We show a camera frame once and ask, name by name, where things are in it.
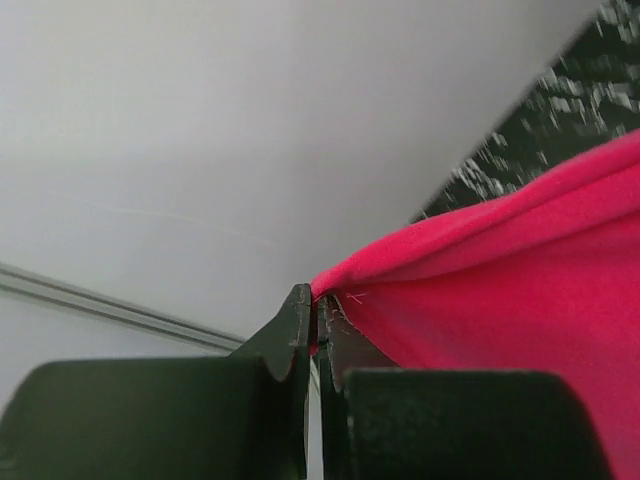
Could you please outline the pink t shirt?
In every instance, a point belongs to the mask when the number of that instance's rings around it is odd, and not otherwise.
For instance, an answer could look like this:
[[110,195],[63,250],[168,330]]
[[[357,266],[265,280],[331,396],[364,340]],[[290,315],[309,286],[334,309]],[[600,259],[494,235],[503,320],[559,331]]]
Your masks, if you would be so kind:
[[522,189],[408,226],[319,274],[403,367],[520,368],[586,403],[614,475],[639,475],[639,135]]

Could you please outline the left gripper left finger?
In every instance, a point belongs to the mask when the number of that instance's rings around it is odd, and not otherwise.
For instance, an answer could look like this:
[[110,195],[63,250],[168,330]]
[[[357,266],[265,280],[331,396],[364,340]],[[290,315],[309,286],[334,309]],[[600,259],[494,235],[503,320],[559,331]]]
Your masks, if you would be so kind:
[[312,299],[226,356],[56,361],[1,418],[5,479],[303,479]]

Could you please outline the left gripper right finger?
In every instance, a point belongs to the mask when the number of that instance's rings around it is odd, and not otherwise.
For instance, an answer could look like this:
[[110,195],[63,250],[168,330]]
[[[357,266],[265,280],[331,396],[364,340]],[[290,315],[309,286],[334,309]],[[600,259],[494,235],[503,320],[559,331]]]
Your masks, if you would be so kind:
[[609,479],[591,418],[559,377],[403,369],[317,305],[316,365],[328,479]]

